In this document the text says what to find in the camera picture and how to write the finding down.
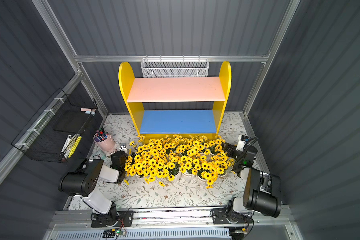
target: black bracket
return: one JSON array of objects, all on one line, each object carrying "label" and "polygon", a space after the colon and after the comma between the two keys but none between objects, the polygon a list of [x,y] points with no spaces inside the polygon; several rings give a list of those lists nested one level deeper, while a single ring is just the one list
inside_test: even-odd
[{"label": "black bracket", "polygon": [[226,214],[227,207],[224,208],[218,208],[218,209],[212,209],[212,219],[213,224],[231,224],[231,223],[252,223],[253,220],[249,217],[246,217],[242,214],[239,214],[237,212],[230,211],[229,214]]}]

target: aluminum frame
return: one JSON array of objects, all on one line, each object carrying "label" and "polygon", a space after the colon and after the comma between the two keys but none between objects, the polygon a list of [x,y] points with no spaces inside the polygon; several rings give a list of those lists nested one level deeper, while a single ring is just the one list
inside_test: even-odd
[{"label": "aluminum frame", "polygon": [[[222,208],[222,206],[131,209],[135,211],[134,219],[132,226],[126,227],[126,229],[243,226],[243,224],[214,225],[212,216],[210,215],[211,209],[214,208]],[[43,239],[54,239],[58,231],[112,229],[111,227],[91,228],[91,213],[91,210],[56,211]],[[280,215],[277,218],[263,216],[255,212],[253,220],[254,225],[285,225],[287,231],[292,233],[290,237],[294,236],[291,240],[302,239],[288,205],[282,205]]]},{"label": "aluminum frame", "polygon": [[275,38],[272,42],[271,48],[269,50],[269,57],[268,61],[264,64],[264,66],[261,68],[260,73],[251,89],[250,95],[248,96],[248,99],[244,105],[244,115],[247,116],[250,112],[252,105],[254,103],[254,100],[256,99],[257,94],[259,93],[259,90],[261,88],[261,85],[264,82],[265,77],[267,76],[267,73],[269,71],[269,67],[272,65],[273,60],[276,56],[276,53],[279,50],[279,47],[281,45],[281,42],[283,41],[284,35],[287,32],[287,29],[289,27],[289,24],[292,21],[293,15],[295,14],[298,6],[299,6],[300,0],[290,0],[288,4],[288,8],[283,16],[283,19],[280,23],[280,26],[278,28],[278,31],[275,35]]},{"label": "aluminum frame", "polygon": [[[81,73],[75,74],[71,78],[71,80],[67,83],[67,85],[63,88],[63,91],[60,91],[58,95],[55,97],[55,99],[53,99],[52,102],[46,107],[46,110],[51,109],[59,101],[59,99],[57,98],[61,98],[64,95],[64,92],[66,94],[71,93],[73,89],[75,89],[77,84],[79,84],[82,78],[83,75]],[[46,114],[47,111],[43,111],[43,113],[34,121],[34,123],[29,128],[30,129],[35,128],[35,126],[37,126],[40,123],[40,121],[46,116]],[[24,142],[29,137],[30,133],[31,133],[30,131],[26,131],[17,143]],[[23,152],[19,151],[15,147],[12,147],[11,150],[0,161],[0,185],[23,155],[24,155]]]},{"label": "aluminum frame", "polygon": [[[243,113],[240,113],[240,118],[241,118],[241,121],[244,124],[244,128],[245,128],[245,131],[248,134],[248,137],[250,137],[250,138],[251,137],[256,137],[248,116],[245,116]],[[259,142],[255,142],[253,144],[253,146],[255,148],[257,148],[257,150],[258,150],[258,152],[256,154],[256,161],[259,163],[260,170],[262,170],[263,172],[266,172],[266,173],[269,174],[270,173],[269,168],[268,168],[267,162],[265,161],[263,152],[261,151]]]},{"label": "aluminum frame", "polygon": [[261,56],[96,56],[96,55],[78,55],[74,59],[80,63],[98,63],[98,62],[141,62],[143,59],[148,61],[165,62],[261,62],[268,61],[268,55]]},{"label": "aluminum frame", "polygon": [[62,29],[62,26],[60,25],[56,15],[53,13],[53,10],[49,5],[48,0],[32,0],[32,2],[36,7],[37,11],[39,12],[39,14],[41,15],[41,17],[43,18],[45,24],[49,28],[49,31],[52,33],[53,37],[59,44],[62,52],[66,56],[72,68],[75,70],[75,72],[80,72],[80,73],[82,72],[84,74],[85,79],[82,81],[82,84],[87,90],[89,96],[96,100],[97,108],[100,114],[102,115],[102,117],[106,118],[108,114],[107,107],[104,104],[103,100],[101,99],[96,88],[94,87],[87,72],[85,71],[84,66],[80,65],[75,60],[74,57],[77,55],[76,51],[73,48],[64,30]]}]

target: leaf pattern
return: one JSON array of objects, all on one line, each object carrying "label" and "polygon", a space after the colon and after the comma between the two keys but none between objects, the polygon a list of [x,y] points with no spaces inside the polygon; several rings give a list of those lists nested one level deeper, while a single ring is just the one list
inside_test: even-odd
[{"label": "leaf pattern", "polygon": [[[104,129],[110,132],[119,147],[121,142],[128,143],[137,141],[137,132],[129,115],[109,115],[104,123]],[[219,135],[226,142],[237,143],[238,135],[246,135],[239,113],[225,113]],[[93,155],[100,148],[96,145]],[[110,166],[110,156],[104,164]],[[257,162],[254,168],[260,169]],[[244,193],[246,179],[241,179],[232,172],[226,177],[219,178],[213,188],[206,189],[196,177],[184,177],[175,182],[164,179],[166,185],[162,187],[158,181],[145,183],[144,178],[136,176],[127,177],[129,182],[121,184],[97,182],[97,188],[110,200],[114,201],[118,208],[146,208],[146,207],[189,207],[225,205],[232,197],[241,197]],[[80,200],[80,196],[74,196],[69,205],[69,210],[90,209]]]}]

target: marker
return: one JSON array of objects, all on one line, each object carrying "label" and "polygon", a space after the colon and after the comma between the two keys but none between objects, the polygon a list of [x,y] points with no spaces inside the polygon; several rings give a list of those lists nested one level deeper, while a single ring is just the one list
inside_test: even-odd
[{"label": "marker", "polygon": [[64,146],[62,147],[62,150],[61,152],[64,152],[64,150],[67,148],[69,142],[71,141],[72,139],[72,135],[68,135],[67,139],[65,140],[65,143],[64,143]]}]

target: yellow shelf side panel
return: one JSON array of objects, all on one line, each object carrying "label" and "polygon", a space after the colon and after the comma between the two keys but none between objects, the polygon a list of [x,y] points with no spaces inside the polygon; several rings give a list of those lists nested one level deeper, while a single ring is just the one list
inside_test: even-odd
[{"label": "yellow shelf side panel", "polygon": [[231,91],[232,73],[231,73],[231,64],[228,61],[224,61],[221,64],[219,78],[220,78],[221,87],[223,88],[225,101],[224,102],[216,101],[213,103],[212,110],[213,110],[213,116],[215,117],[216,134],[219,133],[221,121],[223,120],[225,106],[227,105],[229,92]]},{"label": "yellow shelf side panel", "polygon": [[135,75],[133,74],[131,65],[127,62],[121,63],[119,67],[119,86],[121,95],[124,98],[125,105],[128,108],[132,121],[135,124],[137,133],[140,134],[140,127],[144,116],[143,103],[127,103],[134,80]]}]

